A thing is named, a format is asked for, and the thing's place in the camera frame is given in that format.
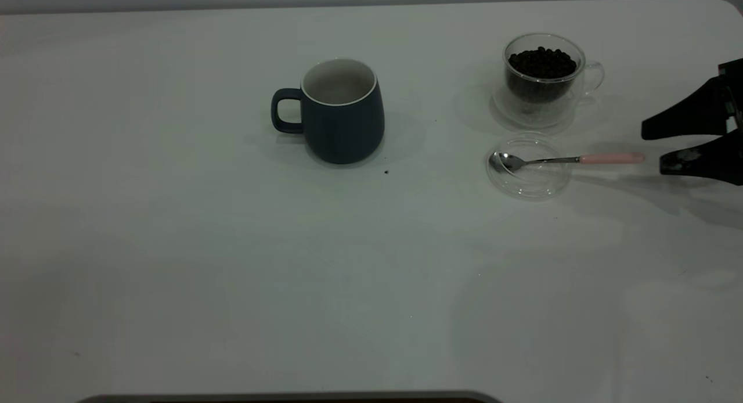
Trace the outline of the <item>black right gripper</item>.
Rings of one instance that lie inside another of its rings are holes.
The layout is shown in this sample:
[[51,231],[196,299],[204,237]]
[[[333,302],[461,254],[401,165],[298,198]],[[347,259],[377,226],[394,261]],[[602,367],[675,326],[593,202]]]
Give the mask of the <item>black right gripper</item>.
[[[727,133],[727,120],[735,121]],[[719,138],[661,156],[661,175],[713,179],[742,185],[742,58],[720,64],[717,77],[674,106],[641,123],[642,139],[665,139],[685,135],[717,135]]]

